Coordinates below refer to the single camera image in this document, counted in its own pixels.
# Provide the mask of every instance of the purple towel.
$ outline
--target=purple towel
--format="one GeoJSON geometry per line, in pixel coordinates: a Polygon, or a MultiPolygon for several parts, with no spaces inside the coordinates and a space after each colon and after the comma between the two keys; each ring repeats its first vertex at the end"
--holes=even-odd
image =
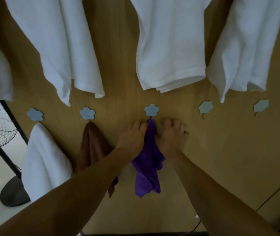
{"type": "Polygon", "coordinates": [[[137,171],[135,189],[136,195],[139,197],[150,193],[152,190],[161,193],[157,170],[162,169],[162,162],[165,160],[155,143],[154,137],[157,134],[155,123],[153,119],[149,119],[147,122],[148,129],[144,137],[143,150],[132,161],[137,171]]]}

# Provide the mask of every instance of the hand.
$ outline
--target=hand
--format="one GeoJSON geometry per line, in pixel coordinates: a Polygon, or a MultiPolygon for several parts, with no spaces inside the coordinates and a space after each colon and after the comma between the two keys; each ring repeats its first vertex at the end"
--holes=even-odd
{"type": "Polygon", "coordinates": [[[144,136],[148,123],[135,121],[119,135],[116,149],[123,150],[131,160],[136,158],[143,149],[144,136]]]}
{"type": "Polygon", "coordinates": [[[174,150],[182,151],[189,137],[189,132],[186,131],[186,125],[179,119],[166,119],[164,121],[164,127],[165,129],[162,136],[155,137],[159,151],[164,156],[174,152],[174,150]]]}

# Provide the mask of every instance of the wooden wall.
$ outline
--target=wooden wall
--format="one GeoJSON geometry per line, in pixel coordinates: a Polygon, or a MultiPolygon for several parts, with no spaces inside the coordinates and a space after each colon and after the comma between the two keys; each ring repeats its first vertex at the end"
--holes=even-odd
{"type": "MultiPolygon", "coordinates": [[[[27,136],[35,122],[26,112],[44,113],[43,124],[75,160],[86,121],[79,111],[96,111],[94,122],[111,144],[135,119],[145,120],[144,107],[155,103],[161,118],[182,119],[190,139],[185,153],[199,167],[245,203],[257,209],[280,187],[280,32],[274,48],[266,92],[229,91],[224,104],[207,80],[164,94],[143,91],[136,75],[138,18],[129,0],[84,0],[106,96],[73,87],[71,107],[63,104],[44,78],[36,49],[19,29],[4,0],[0,0],[0,46],[11,64],[14,102],[8,105],[27,136]],[[253,104],[269,99],[270,107],[254,118],[253,104]],[[214,109],[201,119],[197,107],[213,101],[214,109]]],[[[212,0],[205,11],[205,54],[209,62],[229,10],[225,0],[212,0]]],[[[119,175],[111,199],[105,197],[84,228],[87,234],[182,232],[198,219],[174,170],[166,161],[159,172],[161,194],[134,194],[135,170],[128,165],[119,175]]]]}

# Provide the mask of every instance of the person's right arm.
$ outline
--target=person's right arm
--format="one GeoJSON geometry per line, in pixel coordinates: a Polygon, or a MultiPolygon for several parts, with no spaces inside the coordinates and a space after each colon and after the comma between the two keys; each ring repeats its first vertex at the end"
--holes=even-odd
{"type": "Polygon", "coordinates": [[[182,152],[189,136],[180,120],[164,122],[159,150],[177,172],[199,218],[211,236],[280,236],[267,221],[215,182],[182,152]]]}

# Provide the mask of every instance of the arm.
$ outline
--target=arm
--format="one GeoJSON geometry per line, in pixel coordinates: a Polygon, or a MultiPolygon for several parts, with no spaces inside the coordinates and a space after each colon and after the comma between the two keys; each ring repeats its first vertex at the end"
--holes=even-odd
{"type": "Polygon", "coordinates": [[[0,226],[0,236],[77,235],[114,178],[142,151],[146,129],[146,122],[128,126],[114,151],[9,219],[0,226]]]}
{"type": "Polygon", "coordinates": [[[280,236],[252,208],[215,182],[182,152],[189,136],[180,120],[165,120],[159,150],[177,172],[189,199],[211,236],[280,236]]]}

